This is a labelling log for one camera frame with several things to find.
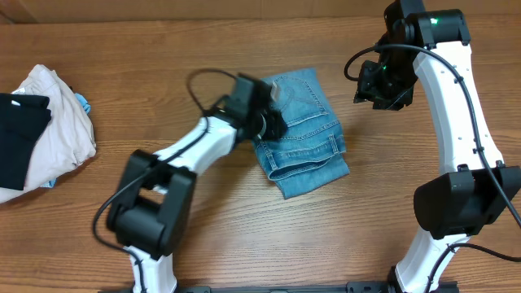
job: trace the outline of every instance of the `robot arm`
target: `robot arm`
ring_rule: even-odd
[[[502,162],[503,158],[492,140],[479,104],[471,69],[471,46],[464,46],[461,42],[445,42],[431,51],[448,60],[465,79],[471,93],[481,141],[487,150],[487,161],[492,166]],[[440,153],[440,175],[458,172],[464,165],[469,170],[484,168],[478,154],[473,151],[475,142],[468,106],[461,87],[454,83],[454,76],[442,63],[424,53],[418,54],[413,65],[431,109]],[[447,246],[465,243],[469,239],[465,233],[448,234],[441,239],[434,239],[429,232],[419,227],[405,258],[396,266],[396,280],[402,291],[423,293],[434,263]],[[451,253],[445,257],[436,271],[432,290],[438,288],[440,276],[453,256]]]
[[[131,155],[118,190],[205,133],[197,143],[169,161],[166,168],[128,188],[112,202],[107,227],[116,233],[118,243],[140,258],[130,257],[135,283],[128,292],[143,292],[140,278],[147,292],[175,291],[177,280],[172,271],[172,251],[186,228],[196,178],[244,140],[280,139],[287,126],[281,112],[271,107],[277,94],[276,85],[240,74],[232,94],[221,99],[224,107],[211,109],[180,141],[154,155],[144,151]],[[163,194],[163,203],[141,197],[141,188]],[[143,276],[140,276],[138,262]]]
[[[463,14],[458,10],[425,12],[421,0],[396,0],[384,18],[387,33],[375,49],[381,54],[379,63],[365,61],[355,79],[347,74],[351,59],[344,73],[358,81],[354,102],[371,101],[374,109],[397,111],[409,106],[418,78],[425,89],[439,145],[440,177],[414,193],[420,227],[405,258],[390,275],[396,291],[423,293],[429,283],[430,290],[439,288],[440,275],[453,253],[443,259],[432,279],[430,275],[448,245],[467,242],[484,225],[492,224],[506,203],[484,170],[476,151],[470,106],[449,68],[419,50],[384,49],[393,44],[416,46],[447,60],[465,81],[486,161],[496,166],[494,175],[510,200],[519,190],[521,173],[519,167],[505,167],[485,123],[472,76],[471,38]]]

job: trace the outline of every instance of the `white cloth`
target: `white cloth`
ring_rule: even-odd
[[[37,189],[96,154],[92,123],[72,90],[55,71],[43,65],[35,66],[16,93],[49,97],[51,118],[34,147],[24,190],[0,188],[0,203]]]

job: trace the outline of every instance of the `wall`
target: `wall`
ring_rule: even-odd
[[[382,15],[392,0],[0,0],[16,23]],[[518,0],[424,0],[428,10],[519,14]]]

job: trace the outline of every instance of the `jeans seam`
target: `jeans seam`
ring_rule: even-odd
[[[335,139],[335,135],[334,134],[330,134],[329,135],[329,141],[331,143],[331,147],[333,148],[333,154],[338,154],[339,153],[339,148],[337,147],[336,145],[336,139]]]
[[[312,146],[312,147],[306,147],[306,148],[301,148],[301,149],[296,149],[296,150],[291,150],[291,151],[280,151],[279,153],[277,153],[277,155],[288,157],[289,154],[292,154],[292,153],[298,153],[298,152],[302,152],[302,151],[311,151],[311,150],[318,149],[319,147],[321,147],[327,143],[331,143],[331,142],[325,141],[325,142],[321,142],[320,144],[317,144],[316,146]]]
[[[319,166],[308,166],[308,167],[303,167],[303,168],[298,168],[297,170],[293,170],[293,171],[290,171],[288,173],[284,173],[283,175],[281,176],[277,176],[276,178],[270,178],[270,180],[272,181],[277,181],[277,180],[282,180],[282,179],[286,179],[288,177],[291,177],[297,173],[302,173],[302,172],[306,172],[306,171],[309,171],[309,170],[314,170],[314,169],[318,169],[318,168],[322,168],[324,165],[327,164],[327,162],[329,162],[335,155],[331,155],[327,158],[325,158],[324,160],[320,160],[318,162],[309,162],[309,163],[318,163],[320,164]]]
[[[322,102],[320,101],[320,99],[318,98],[318,96],[315,94],[315,92],[313,91],[313,89],[311,88],[311,85],[309,85],[309,83],[303,79],[300,79],[298,77],[289,77],[289,76],[280,76],[280,77],[277,77],[276,79],[274,79],[273,83],[277,83],[277,81],[280,81],[281,79],[292,79],[292,80],[295,80],[295,81],[299,81],[301,83],[304,84],[304,87],[308,90],[308,92],[311,94],[312,98],[313,98],[313,101],[315,103],[315,105],[317,105],[318,107],[318,113],[320,113],[320,115],[328,115],[329,113],[327,113],[326,109],[324,108],[324,105],[322,105]],[[286,104],[283,105],[283,107],[280,109],[281,112],[283,112],[287,105],[289,104],[291,100],[288,100],[286,102]],[[314,117],[317,117],[317,116],[320,116],[320,115],[316,115],[316,113],[313,113],[313,114],[310,114],[310,115],[315,115],[313,117],[308,117],[308,118],[305,118],[303,120],[298,120],[298,121],[290,121],[288,123],[288,127],[290,126],[289,124],[293,124],[293,125],[297,125],[299,123],[302,123],[308,119],[311,119],[311,118],[314,118]]]
[[[335,125],[339,124],[339,121],[338,120],[334,120],[328,124],[325,124],[325,125],[322,125],[320,128],[318,129],[315,129],[314,131],[310,132],[310,133],[307,133],[305,135],[302,135],[302,136],[292,136],[292,137],[285,137],[285,138],[281,138],[281,140],[305,140],[306,138],[311,138],[313,135],[316,135],[316,134],[319,134],[320,132],[326,130],[326,129],[329,129]]]
[[[264,153],[266,155],[266,158],[268,159],[269,165],[271,166],[272,170],[277,170],[277,164],[275,164],[274,156],[271,153],[271,150],[266,146],[264,142],[260,142],[262,144],[262,148],[264,149]]]

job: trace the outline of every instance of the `blue denim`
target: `blue denim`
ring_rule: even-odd
[[[90,113],[90,105],[89,105],[89,102],[87,102],[86,98],[84,96],[82,96],[81,94],[78,94],[78,93],[75,93],[74,96],[76,97],[78,102],[80,102],[81,106],[83,107],[83,110],[85,110],[85,113],[87,113],[87,115],[89,115],[89,113]],[[40,187],[43,187],[43,188],[54,188],[57,181],[58,181],[58,178],[53,179],[53,180],[47,182],[46,184],[44,184],[44,185],[42,185]]]
[[[285,199],[349,174],[342,126],[327,102],[314,68],[264,79],[280,88],[275,107],[288,131],[278,142],[253,142],[260,166]]]

